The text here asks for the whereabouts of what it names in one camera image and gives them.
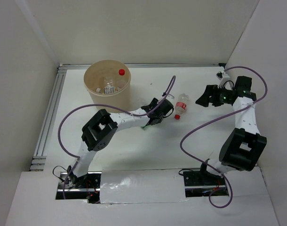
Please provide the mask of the small bottle red label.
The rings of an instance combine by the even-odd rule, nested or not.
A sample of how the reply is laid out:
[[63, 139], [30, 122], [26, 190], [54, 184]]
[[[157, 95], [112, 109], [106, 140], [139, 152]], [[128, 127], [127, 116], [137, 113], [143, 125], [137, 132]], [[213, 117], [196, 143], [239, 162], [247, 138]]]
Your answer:
[[179, 95], [177, 103], [175, 105], [175, 115], [174, 118], [179, 120], [181, 115], [183, 115], [187, 110], [187, 105], [189, 103], [189, 96], [185, 93]]

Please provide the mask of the green plastic bottle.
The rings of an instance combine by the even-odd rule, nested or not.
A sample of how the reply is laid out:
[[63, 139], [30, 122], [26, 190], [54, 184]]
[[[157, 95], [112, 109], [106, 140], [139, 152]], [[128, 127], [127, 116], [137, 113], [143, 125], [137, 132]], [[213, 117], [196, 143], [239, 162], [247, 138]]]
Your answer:
[[143, 130], [147, 130], [149, 127], [151, 127], [151, 125], [141, 127], [141, 129], [143, 129]]

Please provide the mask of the clear bottle red label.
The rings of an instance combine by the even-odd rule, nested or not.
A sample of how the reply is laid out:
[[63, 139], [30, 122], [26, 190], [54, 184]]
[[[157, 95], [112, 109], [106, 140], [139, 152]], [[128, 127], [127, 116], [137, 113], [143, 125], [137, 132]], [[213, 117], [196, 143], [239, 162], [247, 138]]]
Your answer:
[[127, 84], [128, 80], [125, 77], [125, 70], [124, 69], [119, 69], [119, 77], [116, 81], [117, 85], [117, 91], [121, 90], [122, 88], [125, 87]]

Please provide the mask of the clear bottle blue white label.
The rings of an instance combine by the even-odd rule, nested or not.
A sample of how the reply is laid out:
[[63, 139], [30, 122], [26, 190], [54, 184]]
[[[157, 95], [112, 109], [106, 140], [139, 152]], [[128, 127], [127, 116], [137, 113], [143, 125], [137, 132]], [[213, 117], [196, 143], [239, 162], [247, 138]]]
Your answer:
[[116, 80], [112, 76], [106, 76], [104, 78], [104, 94], [113, 94], [116, 91]]

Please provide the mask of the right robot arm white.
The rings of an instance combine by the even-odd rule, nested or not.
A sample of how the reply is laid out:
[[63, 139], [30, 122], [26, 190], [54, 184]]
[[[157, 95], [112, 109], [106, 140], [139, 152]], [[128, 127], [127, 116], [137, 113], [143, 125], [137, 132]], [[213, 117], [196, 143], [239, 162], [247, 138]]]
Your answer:
[[204, 185], [210, 184], [215, 175], [221, 173], [251, 171], [267, 144], [256, 124], [256, 94], [251, 91], [252, 78], [239, 76], [232, 82], [227, 74], [218, 73], [217, 77], [219, 84], [207, 85], [196, 104], [203, 107], [232, 105], [236, 113], [235, 128], [223, 144], [218, 159], [207, 159], [208, 165], [201, 165], [198, 179]]

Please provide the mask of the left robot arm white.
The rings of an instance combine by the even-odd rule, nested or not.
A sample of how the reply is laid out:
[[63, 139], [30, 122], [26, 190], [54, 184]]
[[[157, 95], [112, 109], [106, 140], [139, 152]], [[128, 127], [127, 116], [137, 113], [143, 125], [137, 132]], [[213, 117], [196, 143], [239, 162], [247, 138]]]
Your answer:
[[116, 132], [159, 124], [174, 106], [167, 99], [154, 98], [149, 105], [128, 113], [109, 113], [99, 110], [82, 128], [82, 142], [75, 163], [67, 169], [69, 182], [75, 188], [82, 187], [88, 169], [97, 152], [106, 148]]

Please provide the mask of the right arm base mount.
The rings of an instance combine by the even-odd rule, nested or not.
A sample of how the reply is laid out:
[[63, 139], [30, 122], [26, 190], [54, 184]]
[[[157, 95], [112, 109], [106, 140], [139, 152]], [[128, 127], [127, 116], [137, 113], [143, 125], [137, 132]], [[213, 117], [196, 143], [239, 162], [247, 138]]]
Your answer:
[[178, 174], [183, 177], [185, 197], [228, 196], [225, 180], [200, 169], [181, 169]]

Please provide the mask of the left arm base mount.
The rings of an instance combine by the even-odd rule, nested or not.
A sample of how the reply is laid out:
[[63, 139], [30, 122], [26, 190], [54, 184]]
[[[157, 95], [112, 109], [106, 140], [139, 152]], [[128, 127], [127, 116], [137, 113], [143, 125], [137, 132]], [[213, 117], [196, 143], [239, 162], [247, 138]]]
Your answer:
[[55, 166], [52, 174], [58, 179], [56, 200], [64, 200], [63, 188], [65, 188], [66, 200], [87, 200], [91, 204], [100, 204], [100, 182], [102, 172], [89, 172], [80, 185], [74, 185], [70, 179], [65, 178], [67, 172], [62, 166]]

